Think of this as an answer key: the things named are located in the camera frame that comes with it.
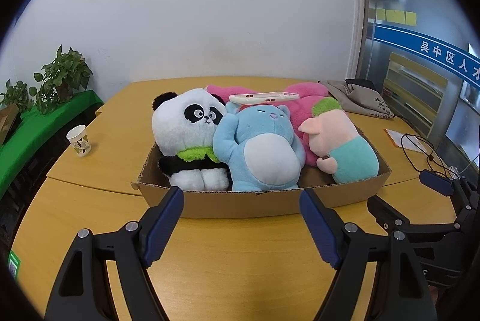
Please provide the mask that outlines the pink pig plush toy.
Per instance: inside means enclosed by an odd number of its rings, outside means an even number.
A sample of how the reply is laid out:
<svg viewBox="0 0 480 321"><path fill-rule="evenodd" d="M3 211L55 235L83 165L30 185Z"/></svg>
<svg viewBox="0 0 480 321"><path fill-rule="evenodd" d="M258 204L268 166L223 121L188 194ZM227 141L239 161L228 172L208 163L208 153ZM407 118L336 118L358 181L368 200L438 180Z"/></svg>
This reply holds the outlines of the pink pig plush toy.
<svg viewBox="0 0 480 321"><path fill-rule="evenodd" d="M374 149L360 135L339 102L325 97L312 107L312 117L298 130L307 136L316 166L337 184L374 178L379 161Z"/></svg>

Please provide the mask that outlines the light blue plush toy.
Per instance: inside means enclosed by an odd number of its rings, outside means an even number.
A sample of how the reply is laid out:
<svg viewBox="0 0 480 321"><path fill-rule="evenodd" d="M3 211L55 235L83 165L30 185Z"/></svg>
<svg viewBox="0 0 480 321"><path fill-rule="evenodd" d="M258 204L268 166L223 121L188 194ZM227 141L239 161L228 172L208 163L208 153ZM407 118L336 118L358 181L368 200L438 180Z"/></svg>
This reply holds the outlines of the light blue plush toy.
<svg viewBox="0 0 480 321"><path fill-rule="evenodd" d="M227 164L234 192L297 189L306 162L285 105L228 102L215 131L216 158Z"/></svg>

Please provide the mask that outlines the clear white phone case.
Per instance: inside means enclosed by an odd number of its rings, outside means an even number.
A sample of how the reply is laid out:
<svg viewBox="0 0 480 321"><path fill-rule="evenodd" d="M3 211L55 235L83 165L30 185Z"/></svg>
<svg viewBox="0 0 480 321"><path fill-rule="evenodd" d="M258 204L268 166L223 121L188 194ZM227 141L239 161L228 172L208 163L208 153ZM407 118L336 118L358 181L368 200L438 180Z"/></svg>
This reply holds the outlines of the clear white phone case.
<svg viewBox="0 0 480 321"><path fill-rule="evenodd" d="M229 96L230 102L242 105L253 106L264 103L289 102L300 99L299 94L290 92L267 92L254 94L232 94Z"/></svg>

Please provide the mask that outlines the panda plush toy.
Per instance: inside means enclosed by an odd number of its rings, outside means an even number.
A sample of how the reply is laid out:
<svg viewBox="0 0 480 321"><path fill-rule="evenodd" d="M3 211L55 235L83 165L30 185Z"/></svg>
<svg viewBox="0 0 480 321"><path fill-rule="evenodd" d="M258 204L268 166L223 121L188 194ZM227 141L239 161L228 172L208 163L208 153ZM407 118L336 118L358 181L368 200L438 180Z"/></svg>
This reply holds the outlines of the panda plush toy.
<svg viewBox="0 0 480 321"><path fill-rule="evenodd" d="M216 157L212 142L226 114L221 98L204 88L183 94L165 92L152 102L151 127L160 150L159 170L172 186L186 191L225 191L228 166Z"/></svg>

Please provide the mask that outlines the white paper sheet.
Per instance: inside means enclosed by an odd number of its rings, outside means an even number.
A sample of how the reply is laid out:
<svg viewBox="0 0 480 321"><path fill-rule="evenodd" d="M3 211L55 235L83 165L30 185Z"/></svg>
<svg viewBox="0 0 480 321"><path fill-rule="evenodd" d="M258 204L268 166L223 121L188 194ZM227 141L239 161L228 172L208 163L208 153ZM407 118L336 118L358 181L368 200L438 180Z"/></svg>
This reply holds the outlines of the white paper sheet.
<svg viewBox="0 0 480 321"><path fill-rule="evenodd" d="M386 129L385 132L391 139L391 141L394 143L394 145L399 148L402 148L404 150L416 151L427 155L433 152L433 149L429 145L427 145L425 141L421 141L415 135L408 133L400 133L391 129Z"/></svg>

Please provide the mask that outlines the beige canvas tote bag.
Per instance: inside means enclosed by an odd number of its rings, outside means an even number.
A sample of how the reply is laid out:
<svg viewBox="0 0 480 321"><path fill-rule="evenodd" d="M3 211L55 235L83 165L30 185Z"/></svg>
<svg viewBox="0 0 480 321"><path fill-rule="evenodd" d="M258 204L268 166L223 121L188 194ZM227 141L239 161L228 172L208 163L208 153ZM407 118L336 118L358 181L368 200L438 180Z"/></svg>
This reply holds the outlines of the beige canvas tote bag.
<svg viewBox="0 0 480 321"><path fill-rule="evenodd" d="M344 111L379 119L392 119L395 114L374 89L346 81L320 81L343 108Z"/></svg>

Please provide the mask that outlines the brown cardboard box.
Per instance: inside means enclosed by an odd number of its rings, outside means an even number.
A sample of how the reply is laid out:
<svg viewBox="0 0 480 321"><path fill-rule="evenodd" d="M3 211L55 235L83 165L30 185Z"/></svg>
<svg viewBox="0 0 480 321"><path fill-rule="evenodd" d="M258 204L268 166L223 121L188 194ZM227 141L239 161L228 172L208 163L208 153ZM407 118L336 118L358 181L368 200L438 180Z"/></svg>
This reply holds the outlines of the brown cardboard box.
<svg viewBox="0 0 480 321"><path fill-rule="evenodd" d="M187 219L249 219L299 213L301 189L311 188L329 208L350 205L377 194L391 174L381 155L379 172L368 180L335 184L331 175L306 166L301 172L300 189L262 192L185 191L181 216Z"/></svg>

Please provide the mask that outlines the blue banner glass partition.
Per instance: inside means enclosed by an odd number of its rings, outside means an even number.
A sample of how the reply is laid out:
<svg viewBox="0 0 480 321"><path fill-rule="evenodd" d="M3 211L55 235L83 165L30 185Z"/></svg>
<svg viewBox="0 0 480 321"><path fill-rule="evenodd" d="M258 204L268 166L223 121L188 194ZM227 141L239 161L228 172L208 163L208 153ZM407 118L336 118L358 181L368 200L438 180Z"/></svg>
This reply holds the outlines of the blue banner glass partition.
<svg viewBox="0 0 480 321"><path fill-rule="evenodd" d="M359 74L454 172L479 169L479 39L456 0L365 0Z"/></svg>

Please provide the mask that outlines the leaf pattern paper cup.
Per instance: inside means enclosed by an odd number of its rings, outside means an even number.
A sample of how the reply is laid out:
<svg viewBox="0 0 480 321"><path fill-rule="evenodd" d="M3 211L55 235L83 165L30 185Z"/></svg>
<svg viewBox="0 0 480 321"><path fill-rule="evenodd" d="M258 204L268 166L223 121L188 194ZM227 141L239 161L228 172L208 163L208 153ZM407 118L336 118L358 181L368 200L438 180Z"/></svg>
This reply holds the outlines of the leaf pattern paper cup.
<svg viewBox="0 0 480 321"><path fill-rule="evenodd" d="M91 144L87 137L86 126L84 124L72 128L67 133L67 139L79 157L84 157L91 151Z"/></svg>

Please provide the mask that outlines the green cloth covered table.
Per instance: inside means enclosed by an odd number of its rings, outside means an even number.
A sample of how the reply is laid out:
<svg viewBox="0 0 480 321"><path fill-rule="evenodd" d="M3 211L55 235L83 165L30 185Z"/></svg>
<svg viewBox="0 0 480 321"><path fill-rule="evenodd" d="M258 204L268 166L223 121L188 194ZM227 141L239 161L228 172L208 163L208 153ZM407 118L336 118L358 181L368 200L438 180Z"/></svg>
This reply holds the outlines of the green cloth covered table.
<svg viewBox="0 0 480 321"><path fill-rule="evenodd" d="M23 166L55 133L80 113L92 106L103 105L95 91L75 94L49 114L32 108L21 117L19 127L6 144L1 146L1 197Z"/></svg>

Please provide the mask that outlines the small cardboard box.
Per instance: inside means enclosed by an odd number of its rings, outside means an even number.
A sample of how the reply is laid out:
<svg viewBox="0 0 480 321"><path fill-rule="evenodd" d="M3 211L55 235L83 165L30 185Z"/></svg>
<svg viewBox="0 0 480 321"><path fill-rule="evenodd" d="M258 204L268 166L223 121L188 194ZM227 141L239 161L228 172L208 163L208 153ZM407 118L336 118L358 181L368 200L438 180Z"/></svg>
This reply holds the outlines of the small cardboard box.
<svg viewBox="0 0 480 321"><path fill-rule="evenodd" d="M18 118L20 110L15 103L12 103L0 111L0 146L4 144L8 134Z"/></svg>

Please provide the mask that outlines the green potted plant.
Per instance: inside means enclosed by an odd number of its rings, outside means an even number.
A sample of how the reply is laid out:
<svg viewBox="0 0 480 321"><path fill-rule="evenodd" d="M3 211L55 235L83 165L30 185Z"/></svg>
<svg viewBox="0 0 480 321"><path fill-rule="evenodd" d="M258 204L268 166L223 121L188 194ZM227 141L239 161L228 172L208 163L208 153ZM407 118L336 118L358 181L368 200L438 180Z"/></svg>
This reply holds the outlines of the green potted plant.
<svg viewBox="0 0 480 321"><path fill-rule="evenodd" d="M41 72L33 73L33 79L39 86L30 86L28 93L34 98L38 111L48 114L70 101L75 92L86 90L92 75L82 53L72 48L64 52L60 45L55 58L43 65Z"/></svg>
<svg viewBox="0 0 480 321"><path fill-rule="evenodd" d="M33 107L33 100L29 95L28 86L22 80L16 83L6 82L5 91L1 93L1 108L15 104L21 114L30 111Z"/></svg>

